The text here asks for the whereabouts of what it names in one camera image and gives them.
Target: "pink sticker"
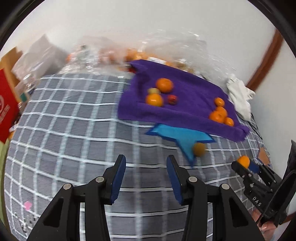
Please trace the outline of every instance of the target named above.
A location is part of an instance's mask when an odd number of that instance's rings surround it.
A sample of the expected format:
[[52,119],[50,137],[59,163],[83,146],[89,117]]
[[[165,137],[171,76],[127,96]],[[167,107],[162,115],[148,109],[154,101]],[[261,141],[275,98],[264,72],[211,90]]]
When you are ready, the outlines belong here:
[[26,201],[24,203],[24,206],[25,206],[26,211],[30,211],[31,207],[32,207],[32,203],[30,203],[29,201]]

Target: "gray plaid blanket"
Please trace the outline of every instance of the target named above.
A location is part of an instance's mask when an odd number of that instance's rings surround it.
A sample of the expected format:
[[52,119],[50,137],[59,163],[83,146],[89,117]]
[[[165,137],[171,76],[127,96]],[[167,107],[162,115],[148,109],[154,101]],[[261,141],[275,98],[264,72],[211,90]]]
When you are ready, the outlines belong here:
[[[101,175],[124,154],[127,168],[118,199],[106,206],[112,240],[179,241],[187,207],[175,200],[165,167],[173,154],[180,166],[207,184],[228,183],[248,210],[242,179],[231,169],[241,155],[256,160],[264,146],[249,123],[244,142],[213,136],[207,152],[192,169],[175,143],[145,132],[153,123],[117,119],[117,103],[130,80],[89,74],[46,76],[35,90],[11,141],[4,178],[5,205],[11,232],[26,240],[57,191]],[[80,215],[85,240],[84,206]],[[208,205],[208,240],[212,236]]]

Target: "silver bolt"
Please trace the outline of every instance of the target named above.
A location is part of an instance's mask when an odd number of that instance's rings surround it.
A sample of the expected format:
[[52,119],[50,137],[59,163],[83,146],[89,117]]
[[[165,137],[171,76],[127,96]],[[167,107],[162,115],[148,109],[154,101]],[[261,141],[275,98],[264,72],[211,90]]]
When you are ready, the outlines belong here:
[[223,184],[221,185],[221,187],[222,187],[224,190],[228,190],[228,189],[229,189],[229,185],[226,184],[226,183],[223,183]]
[[64,188],[65,190],[68,190],[68,189],[71,188],[71,184],[70,184],[70,183],[66,183],[65,185],[63,185],[63,188]]
[[192,183],[196,183],[197,182],[197,178],[196,177],[189,177],[188,180]]
[[103,178],[103,177],[97,177],[96,178],[96,182],[97,183],[101,183],[101,182],[103,182],[105,179]]

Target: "purple cloth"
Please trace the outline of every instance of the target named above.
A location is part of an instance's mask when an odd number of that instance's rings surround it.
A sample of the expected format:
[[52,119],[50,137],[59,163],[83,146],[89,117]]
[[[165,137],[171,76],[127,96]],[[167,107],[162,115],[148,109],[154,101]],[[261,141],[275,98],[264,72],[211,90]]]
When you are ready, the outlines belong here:
[[[233,141],[243,141],[249,128],[240,124],[233,104],[218,86],[193,74],[147,60],[131,62],[137,70],[119,101],[118,118],[135,121],[156,122],[174,127],[182,127],[218,135]],[[163,107],[145,103],[147,90],[155,87],[159,78],[170,79],[174,88],[170,94],[178,97],[176,105],[167,103],[168,94],[161,94]],[[208,119],[216,109],[214,99],[220,97],[225,101],[224,108],[233,119],[234,127]]]

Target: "blue star-shaped cutout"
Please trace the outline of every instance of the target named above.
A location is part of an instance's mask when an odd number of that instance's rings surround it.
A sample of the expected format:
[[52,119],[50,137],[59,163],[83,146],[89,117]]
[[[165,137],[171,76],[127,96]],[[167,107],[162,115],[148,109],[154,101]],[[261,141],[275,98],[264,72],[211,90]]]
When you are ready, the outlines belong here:
[[193,166],[195,160],[194,154],[192,152],[193,145],[196,142],[215,142],[211,136],[204,132],[180,127],[172,127],[163,124],[156,124],[149,131],[147,131],[146,135],[161,136],[165,140],[175,142],[186,156],[191,166]]

